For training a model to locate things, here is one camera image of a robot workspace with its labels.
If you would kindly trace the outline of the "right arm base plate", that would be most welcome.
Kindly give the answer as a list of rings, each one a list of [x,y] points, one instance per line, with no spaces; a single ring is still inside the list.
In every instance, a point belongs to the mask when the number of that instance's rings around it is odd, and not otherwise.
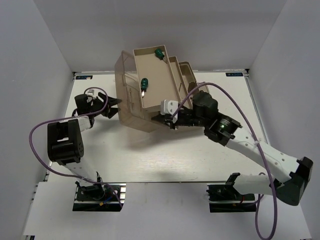
[[[224,184],[207,186],[209,211],[211,213],[253,213],[256,211],[255,195],[242,195]]]

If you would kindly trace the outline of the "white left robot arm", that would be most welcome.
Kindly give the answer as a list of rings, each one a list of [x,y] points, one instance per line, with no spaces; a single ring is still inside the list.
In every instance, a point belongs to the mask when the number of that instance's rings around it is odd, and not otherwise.
[[[93,96],[87,93],[79,94],[75,98],[78,116],[68,121],[58,121],[47,125],[47,154],[52,162],[68,169],[73,175],[86,185],[90,181],[88,193],[94,199],[99,200],[105,196],[106,187],[92,164],[84,159],[85,147],[82,132],[91,129],[95,123],[95,117],[102,115],[108,119],[119,111],[115,105],[122,102],[121,99],[108,97],[104,93]]]

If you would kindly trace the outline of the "stubby green orange-capped screwdriver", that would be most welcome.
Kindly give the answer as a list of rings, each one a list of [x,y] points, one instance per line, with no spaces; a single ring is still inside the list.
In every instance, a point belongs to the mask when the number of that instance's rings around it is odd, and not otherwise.
[[[140,89],[141,89],[141,97],[142,98],[144,98],[145,93],[147,92],[148,86],[149,86],[149,80],[146,77],[142,78],[140,81]]]

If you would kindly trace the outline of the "beige plastic toolbox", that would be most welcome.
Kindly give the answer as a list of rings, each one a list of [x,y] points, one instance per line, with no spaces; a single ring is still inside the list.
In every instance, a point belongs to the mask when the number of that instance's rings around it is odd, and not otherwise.
[[[156,57],[157,48],[164,52],[167,63]],[[120,123],[146,133],[163,127],[152,120],[160,113],[163,100],[181,102],[198,84],[190,63],[169,56],[164,45],[138,48],[132,53],[123,50],[115,63],[114,73],[116,97],[122,100],[117,105]],[[142,78],[148,79],[144,98]]]

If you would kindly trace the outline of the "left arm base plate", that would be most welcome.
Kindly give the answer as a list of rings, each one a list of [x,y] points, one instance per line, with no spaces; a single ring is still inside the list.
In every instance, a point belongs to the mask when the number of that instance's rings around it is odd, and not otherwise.
[[[122,207],[119,204],[118,198],[122,205],[125,202],[126,185],[112,184],[114,191],[106,185],[77,185],[74,201],[73,212],[120,212]]]

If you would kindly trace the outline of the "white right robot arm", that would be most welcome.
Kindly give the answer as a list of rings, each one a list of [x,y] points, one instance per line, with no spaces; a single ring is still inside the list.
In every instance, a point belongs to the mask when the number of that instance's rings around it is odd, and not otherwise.
[[[232,149],[260,166],[268,165],[271,177],[232,173],[225,184],[209,185],[210,201],[240,201],[244,195],[275,195],[280,201],[297,206],[310,181],[313,161],[297,159],[273,148],[265,142],[256,142],[253,135],[235,119],[218,110],[218,102],[204,91],[192,98],[192,108],[178,108],[179,103],[163,100],[160,112],[152,120],[169,126],[203,127],[211,141]]]

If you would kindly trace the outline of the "stubby green handled screwdriver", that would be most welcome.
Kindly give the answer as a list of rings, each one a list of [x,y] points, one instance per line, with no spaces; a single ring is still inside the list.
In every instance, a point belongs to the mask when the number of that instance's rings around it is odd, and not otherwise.
[[[164,61],[166,64],[168,63],[166,55],[160,48],[156,48],[154,54],[159,60]]]

